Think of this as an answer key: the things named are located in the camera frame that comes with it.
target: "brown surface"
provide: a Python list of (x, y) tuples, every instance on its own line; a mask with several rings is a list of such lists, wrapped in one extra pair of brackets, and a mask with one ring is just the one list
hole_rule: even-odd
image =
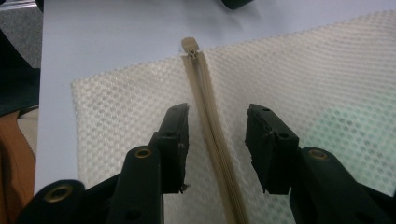
[(14, 223), (22, 208), (33, 198), (35, 185), (35, 157), (18, 128), (18, 115), (19, 111), (0, 118), (0, 200), (3, 198), (4, 202), (0, 205), (0, 210), (4, 209), (0, 216), (6, 213), (8, 223)]

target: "beige zipper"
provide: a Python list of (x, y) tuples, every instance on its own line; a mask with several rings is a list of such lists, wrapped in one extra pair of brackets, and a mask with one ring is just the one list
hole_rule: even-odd
[(227, 223), (248, 223), (248, 216), (236, 182), (233, 165), (222, 132), (216, 109), (209, 72), (204, 54), (199, 52), (197, 42), (192, 37), (181, 41), (187, 55), (182, 56), (194, 94), (198, 113), (204, 129), (210, 159), (219, 183), (221, 199)]

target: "white mesh fabric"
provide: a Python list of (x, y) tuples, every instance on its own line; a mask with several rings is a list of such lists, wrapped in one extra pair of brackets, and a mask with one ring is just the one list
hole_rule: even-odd
[[(204, 50), (219, 118), (250, 223), (292, 223), (289, 198), (262, 194), (245, 147), (250, 103), (273, 109), (301, 147), (335, 154), (361, 183), (396, 186), (396, 13)], [(184, 195), (166, 195), (165, 223), (225, 223), (183, 62), (139, 64), (72, 84), (78, 176), (87, 187), (120, 171), (148, 143), (166, 109), (190, 104)]]
[(164, 195), (165, 223), (225, 223), (219, 189), (181, 58), (82, 78), (72, 84), (78, 118), (78, 178), (86, 188), (120, 172), (147, 145), (166, 110), (188, 103), (190, 150), (184, 194)]
[(250, 103), (275, 111), (301, 147), (333, 153), (362, 184), (396, 186), (396, 12), (204, 50), (221, 127), (251, 223), (293, 222), (262, 194), (245, 146)]

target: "zipper pull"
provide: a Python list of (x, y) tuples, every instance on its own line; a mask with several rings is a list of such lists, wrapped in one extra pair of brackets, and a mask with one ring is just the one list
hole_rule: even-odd
[(183, 47), (189, 58), (192, 58), (193, 60), (197, 58), (199, 47), (194, 37), (186, 37), (182, 39), (181, 46)]

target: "white surface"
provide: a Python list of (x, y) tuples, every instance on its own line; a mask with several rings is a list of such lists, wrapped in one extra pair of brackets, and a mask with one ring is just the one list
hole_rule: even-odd
[(75, 78), (179, 54), (185, 36), (209, 48), (388, 8), (396, 2), (256, 0), (231, 11), (220, 0), (46, 1), (35, 191), (77, 178)]

